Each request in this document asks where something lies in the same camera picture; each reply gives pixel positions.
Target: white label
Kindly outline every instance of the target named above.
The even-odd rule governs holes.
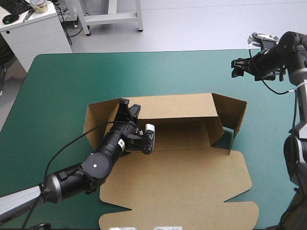
[[[118,144],[119,144],[119,146],[121,147],[121,149],[124,151],[124,150],[125,150],[125,147],[126,147],[125,142],[124,142],[122,139],[120,139],[120,140],[118,141]]]

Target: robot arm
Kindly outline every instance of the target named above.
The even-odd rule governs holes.
[[[115,123],[84,162],[48,175],[46,184],[0,197],[0,225],[28,211],[38,197],[39,205],[59,203],[81,192],[94,193],[127,150],[150,154],[154,148],[154,126],[147,124],[143,133],[137,126],[141,107],[134,104],[128,108],[128,104],[127,99],[120,101]]]
[[[277,43],[275,36],[253,33],[249,41],[258,44],[261,51],[254,57],[233,60],[232,77],[247,72],[255,76],[255,81],[275,80],[277,75],[282,81],[287,69],[290,82],[296,86],[300,114],[300,122],[289,131],[291,135],[284,144],[288,174],[299,189],[280,224],[267,230],[303,230],[307,226],[307,36],[287,32]]]

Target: unfolded cardboard box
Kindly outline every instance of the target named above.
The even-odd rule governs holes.
[[[251,188],[242,153],[211,147],[223,127],[240,129],[246,102],[215,93],[131,97],[141,105],[139,125],[155,125],[155,150],[121,157],[102,201],[132,210],[103,215],[100,228],[182,226],[184,230],[251,230],[253,202],[225,202]],[[90,104],[84,130],[112,121],[121,99]],[[95,149],[111,125],[87,135]]]

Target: green table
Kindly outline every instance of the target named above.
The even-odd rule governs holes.
[[[250,75],[231,78],[230,62],[246,50],[48,54],[35,58],[0,133],[0,194],[43,179],[51,156],[83,131],[90,103],[125,96],[216,92],[248,102],[233,149],[246,159],[253,187],[232,201],[254,201],[260,208],[256,228],[277,224],[294,192],[283,158],[292,124],[294,95],[278,96]],[[269,82],[289,89],[285,82]],[[92,151],[87,139],[70,146],[50,172],[83,161]],[[104,204],[98,192],[60,204],[37,207],[28,226],[97,228],[99,217],[121,208]],[[25,215],[2,227],[21,227]]]

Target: cardboard flap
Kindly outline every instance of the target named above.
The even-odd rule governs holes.
[[[117,98],[114,100],[88,105],[83,132],[86,132],[105,122],[114,120],[120,100],[121,98]],[[96,129],[86,135],[86,138],[89,140],[93,149],[98,147],[101,138],[105,134],[106,130],[109,130],[111,126],[112,124],[102,126],[101,128]]]
[[[179,207],[222,203],[250,188],[240,152],[201,147],[120,158],[100,199],[133,210]]]
[[[240,130],[247,102],[216,93],[212,93],[212,96],[222,125],[233,129],[235,137]]]
[[[105,214],[99,219],[99,226],[102,230],[126,226],[138,230],[153,230],[157,226],[182,226],[183,230],[252,230],[258,215],[259,208],[253,202],[208,203]]]
[[[217,116],[211,93],[127,97],[141,105],[139,119]]]

